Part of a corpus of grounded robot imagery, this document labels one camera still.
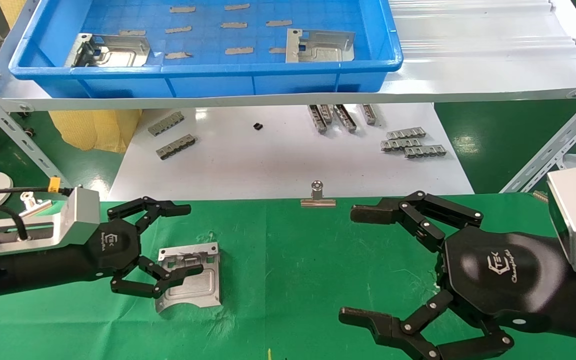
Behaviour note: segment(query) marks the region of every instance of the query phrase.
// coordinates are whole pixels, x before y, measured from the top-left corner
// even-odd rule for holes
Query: metal bracket
[[[183,285],[170,287],[155,299],[158,313],[176,304],[208,308],[222,304],[219,286],[219,244],[205,243],[159,249],[158,263],[167,271],[191,265],[203,265],[203,272],[185,278]]]
[[[0,128],[49,178],[61,178],[64,187],[72,187],[66,176],[46,156],[23,128],[0,106]]]
[[[576,114],[508,182],[502,193],[529,192],[576,144]]]
[[[334,198],[324,198],[324,183],[319,180],[312,182],[311,198],[302,198],[302,208],[334,208],[337,201]]]

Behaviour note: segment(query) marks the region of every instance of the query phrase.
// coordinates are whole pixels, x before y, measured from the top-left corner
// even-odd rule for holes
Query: metal clip
[[[324,183],[319,180],[312,182],[311,198],[302,198],[302,208],[334,208],[337,201],[334,198],[324,198]]]
[[[43,212],[43,210],[46,210],[53,205],[52,200],[36,200],[35,193],[32,191],[22,192],[21,195],[19,195],[19,199],[23,202],[23,205],[25,205],[25,210],[19,212],[19,216],[22,218],[31,217]]]

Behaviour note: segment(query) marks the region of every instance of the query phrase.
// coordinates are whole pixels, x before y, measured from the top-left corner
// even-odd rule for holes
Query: metal plate
[[[160,248],[158,264],[169,271],[181,266],[201,264],[203,272],[188,276],[183,285],[170,287],[155,300],[158,313],[176,304],[208,308],[222,304],[219,287],[219,244],[205,243]]]
[[[66,67],[139,67],[146,64],[151,45],[145,36],[77,35],[64,66]]]
[[[288,29],[286,63],[349,62],[355,59],[355,33]]]

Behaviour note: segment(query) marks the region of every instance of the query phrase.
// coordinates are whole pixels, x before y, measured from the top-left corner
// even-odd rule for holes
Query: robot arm
[[[448,238],[426,216],[459,230]],[[439,293],[405,319],[343,307],[339,320],[367,328],[378,345],[402,349],[415,360],[498,357],[514,340],[500,327],[526,333],[576,337],[576,272],[557,238],[480,229],[477,210],[425,194],[382,198],[377,206],[355,205],[357,223],[401,224],[432,253],[438,253]],[[482,337],[435,346],[421,332],[452,310]]]
[[[115,293],[158,298],[203,266],[167,271],[141,255],[140,235],[158,217],[190,210],[190,205],[144,197],[108,209],[108,222],[100,223],[99,194],[76,187],[58,214],[24,219],[26,239],[19,238],[11,219],[0,219],[0,295],[111,278]],[[124,219],[143,211],[134,225]],[[155,284],[124,280],[137,267]]]

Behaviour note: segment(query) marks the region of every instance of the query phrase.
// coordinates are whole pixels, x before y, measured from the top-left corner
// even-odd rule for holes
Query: stamped metal part
[[[348,130],[348,132],[354,133],[355,130],[357,130],[357,124],[350,116],[344,105],[334,105],[334,113],[339,118],[339,121],[341,121],[341,125],[343,125],[343,127]]]
[[[381,151],[388,153],[419,146],[421,146],[421,142],[418,139],[384,140],[381,142]]]
[[[386,133],[386,137],[393,141],[397,139],[423,138],[425,136],[426,132],[421,127],[411,127],[410,129],[394,130]]]
[[[157,155],[162,160],[167,159],[171,155],[174,155],[184,150],[185,148],[188,148],[189,146],[193,145],[196,141],[197,141],[196,137],[190,134],[185,135],[184,137],[181,137],[181,139],[172,141],[171,143],[157,150]]]
[[[337,206],[337,200],[334,198],[324,198],[324,183],[314,180],[311,184],[311,198],[302,198],[302,208],[334,208]]]
[[[407,159],[443,157],[446,150],[441,145],[428,145],[404,148]]]
[[[222,304],[219,287],[219,244],[205,243],[160,248],[158,264],[167,271],[191,265],[203,265],[198,275],[185,278],[183,285],[170,287],[155,300],[158,313],[176,304],[208,308]]]
[[[308,105],[308,111],[310,112],[310,118],[312,119],[312,123],[315,125],[317,132],[320,134],[325,133],[328,128],[317,105]]]
[[[19,212],[19,216],[22,218],[39,214],[53,205],[52,200],[35,199],[35,193],[32,191],[22,192],[19,199],[23,202],[23,205],[25,205],[25,210]]]
[[[174,112],[163,118],[161,121],[158,121],[158,123],[155,123],[153,126],[150,126],[148,132],[151,133],[152,136],[156,137],[173,126],[181,123],[183,120],[184,116],[180,111]]]
[[[286,63],[349,62],[355,59],[355,33],[288,28]]]
[[[366,124],[368,125],[375,125],[377,121],[377,115],[375,114],[375,110],[373,109],[372,105],[370,104],[362,104],[363,109],[363,116],[366,118]]]
[[[64,63],[67,68],[140,67],[146,64],[151,45],[146,36],[77,35]]]
[[[326,124],[332,124],[332,105],[319,105],[319,112]]]

